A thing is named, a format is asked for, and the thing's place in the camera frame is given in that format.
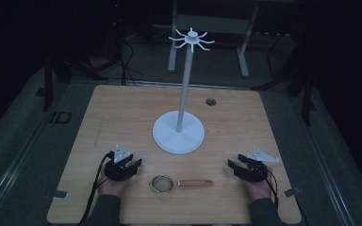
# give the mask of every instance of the sleeve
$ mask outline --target sleeve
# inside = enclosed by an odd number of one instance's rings
[[[82,226],[119,226],[120,225],[119,197],[114,195],[100,195],[93,207],[92,214]]]
[[[260,199],[249,204],[254,226],[285,226],[271,199]]]

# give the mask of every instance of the black cable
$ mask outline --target black cable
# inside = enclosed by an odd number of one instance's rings
[[[107,181],[107,179],[108,179],[108,177],[103,182],[99,183],[99,185],[96,188],[98,188],[101,184],[103,184],[105,181]]]
[[[269,172],[269,173],[272,175],[272,177],[274,178],[275,187],[276,187],[276,190],[274,190],[274,187],[272,186],[272,183],[270,183],[270,181],[264,176],[263,172],[260,171],[260,169],[258,169],[258,168],[255,168],[255,169],[261,174],[261,176],[262,176],[262,177],[264,178],[264,180],[266,181],[267,185],[269,185],[269,187],[270,187],[270,189],[271,189],[271,191],[272,191],[272,194],[274,194],[274,206],[275,206],[275,209],[278,210],[279,200],[278,200],[278,195],[277,195],[277,193],[278,193],[277,180],[275,179],[275,177],[274,177],[274,175],[272,174],[272,172],[270,172],[270,171],[267,170],[267,172]]]
[[[92,201],[93,201],[93,197],[95,196],[95,191],[96,188],[98,188],[98,178],[99,178],[99,174],[101,173],[101,169],[102,166],[104,165],[105,160],[110,157],[110,155],[112,154],[112,151],[110,151],[110,153],[105,154],[104,158],[102,159],[101,163],[99,164],[99,168],[98,171],[96,172],[96,176],[95,176],[95,181],[93,182],[93,186],[92,186],[92,190],[90,191],[90,197],[88,198],[88,203],[87,203],[87,207],[85,209],[84,215],[82,217],[82,219],[80,220],[80,222],[78,223],[78,225],[81,225],[88,217],[88,213],[90,212],[91,206],[92,206]]]

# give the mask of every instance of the hand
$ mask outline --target hand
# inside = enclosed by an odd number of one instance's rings
[[[267,173],[267,180],[272,185],[272,174]],[[252,202],[260,199],[271,198],[272,197],[272,189],[269,187],[265,180],[256,183],[250,183],[248,181],[242,180],[243,183],[248,188],[249,195],[251,197]]]
[[[105,176],[105,165],[101,169],[101,176],[98,180],[98,194],[99,195],[115,195],[121,197],[126,185],[131,178],[122,182],[113,181]]]

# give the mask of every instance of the dark background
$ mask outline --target dark background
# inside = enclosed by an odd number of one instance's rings
[[[171,2],[128,1],[119,11],[103,0],[0,0],[0,118],[27,79],[43,66],[44,56],[52,46],[76,60],[86,60],[89,52],[85,50],[99,44],[99,34],[110,32],[111,21],[121,13],[149,39],[149,24],[170,24]],[[304,11],[309,11],[310,23],[303,34],[298,32],[297,41],[314,65],[308,70],[315,74],[315,87],[321,91],[321,98],[362,172],[362,1],[299,3],[307,4]],[[289,7],[263,6],[255,30],[287,30],[295,38],[294,23],[279,20],[280,15],[288,17],[283,13],[288,13]],[[152,11],[163,13],[157,16]],[[87,26],[80,25],[80,20]],[[302,17],[295,17],[295,24],[299,20]],[[60,74],[59,79],[67,81],[68,77]]]

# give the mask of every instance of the white hook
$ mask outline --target white hook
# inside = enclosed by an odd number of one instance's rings
[[[178,45],[178,46],[175,46],[175,48],[181,48],[183,47],[184,45],[186,44],[190,44],[190,49],[193,53],[193,45],[195,44],[198,44],[199,47],[201,47],[203,50],[205,51],[210,51],[210,49],[207,49],[205,47],[202,46],[202,44],[200,42],[203,42],[205,44],[211,44],[211,43],[214,43],[214,40],[211,40],[211,41],[207,41],[207,40],[201,40],[200,38],[204,37],[205,35],[207,35],[207,32],[205,32],[205,34],[201,35],[201,36],[198,36],[198,33],[193,31],[192,30],[192,27],[190,28],[190,31],[188,32],[188,35],[184,35],[182,34],[181,32],[179,32],[177,29],[175,29],[175,31],[177,32],[178,35],[184,37],[184,38],[181,38],[181,39],[174,39],[172,37],[169,37],[170,40],[174,40],[174,41],[178,41],[178,40],[183,40],[184,43]]]

